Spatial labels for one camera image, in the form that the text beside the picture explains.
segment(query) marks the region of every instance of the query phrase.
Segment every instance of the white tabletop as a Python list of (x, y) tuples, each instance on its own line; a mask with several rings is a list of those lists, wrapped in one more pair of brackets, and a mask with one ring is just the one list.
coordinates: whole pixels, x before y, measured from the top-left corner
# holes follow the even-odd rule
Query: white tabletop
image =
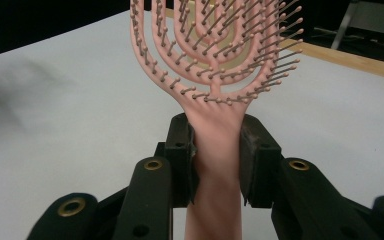
[[(0, 239), (24, 239), (71, 192), (102, 200), (164, 141), (177, 103), (142, 72), (129, 14), (0, 55)], [(286, 157), (316, 164), (346, 197), (384, 195), (384, 78), (301, 57), (260, 95), (260, 119)], [(243, 236), (276, 239), (270, 211), (244, 208)], [(184, 210), (175, 210), (174, 239)]]

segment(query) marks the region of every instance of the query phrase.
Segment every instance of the brass ring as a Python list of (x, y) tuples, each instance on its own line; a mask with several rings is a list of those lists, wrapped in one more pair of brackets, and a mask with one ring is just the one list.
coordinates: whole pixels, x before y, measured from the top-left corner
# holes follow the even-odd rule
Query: brass ring
[(58, 208), (58, 215), (61, 217), (71, 217), (81, 212), (85, 206), (86, 201), (83, 198), (72, 198), (61, 204)]
[(149, 160), (145, 163), (145, 169), (154, 171), (163, 166), (163, 162), (157, 159)]
[(298, 171), (308, 171), (308, 169), (310, 169), (310, 166), (307, 163), (300, 161), (300, 160), (290, 161), (289, 166), (291, 166), (291, 168), (298, 170)]

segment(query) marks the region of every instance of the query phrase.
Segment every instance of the hairbrush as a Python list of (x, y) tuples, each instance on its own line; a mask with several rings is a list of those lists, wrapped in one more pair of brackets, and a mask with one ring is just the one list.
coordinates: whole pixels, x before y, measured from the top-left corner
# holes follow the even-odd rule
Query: hairbrush
[[(302, 22), (289, 21), (301, 11), (300, 6), (291, 7), (297, 1), (175, 0), (169, 28), (166, 1), (153, 0), (152, 21), (145, 29), (144, 2), (131, 0), (130, 33), (137, 60), (180, 104), (195, 130), (198, 151), (193, 161), (200, 183), (187, 209), (187, 240), (242, 238), (241, 124), (249, 104), (296, 69), (299, 59), (288, 59), (301, 51), (283, 51), (302, 40), (284, 47), (280, 43), (303, 30), (280, 34)], [(145, 31), (152, 31), (158, 60)]]

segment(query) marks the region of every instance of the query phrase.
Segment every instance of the curved brush rib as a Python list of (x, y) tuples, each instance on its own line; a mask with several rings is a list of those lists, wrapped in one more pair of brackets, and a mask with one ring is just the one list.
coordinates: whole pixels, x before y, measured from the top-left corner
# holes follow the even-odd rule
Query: curved brush rib
[[(279, 28), (301, 7), (278, 0), (174, 1), (173, 29), (166, 19), (165, 0), (152, 1), (151, 29), (144, 29), (144, 3), (131, 0), (131, 39), (146, 74), (179, 102), (195, 129), (198, 153), (194, 165), (200, 177), (195, 204), (188, 206), (186, 239), (241, 239), (239, 133), (249, 103), (281, 84), (296, 69), (298, 59), (279, 57), (286, 47), (280, 34), (301, 23)], [(159, 57), (177, 76), (162, 69), (149, 51), (144, 31), (152, 31)], [(174, 39), (168, 34), (174, 33)], [(224, 92), (252, 78), (245, 87)], [(183, 79), (208, 86), (202, 91)]]

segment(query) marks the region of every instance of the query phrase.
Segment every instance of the round hole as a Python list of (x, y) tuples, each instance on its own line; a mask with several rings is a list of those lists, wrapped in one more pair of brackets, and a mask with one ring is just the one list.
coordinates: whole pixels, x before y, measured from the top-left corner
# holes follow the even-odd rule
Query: round hole
[(163, 166), (163, 163), (160, 160), (149, 160), (145, 163), (145, 168), (153, 171), (161, 168)]
[(146, 225), (137, 225), (133, 228), (133, 236), (135, 237), (145, 237), (149, 233), (149, 227)]
[(65, 201), (58, 208), (58, 215), (61, 217), (71, 217), (81, 212), (86, 206), (86, 201), (83, 198), (72, 198)]
[(307, 163), (300, 161), (300, 160), (292, 160), (289, 162), (289, 166), (291, 166), (295, 170), (299, 171), (307, 171), (310, 169), (310, 166), (308, 166)]
[(358, 233), (350, 227), (341, 227), (341, 233), (350, 239), (358, 239)]

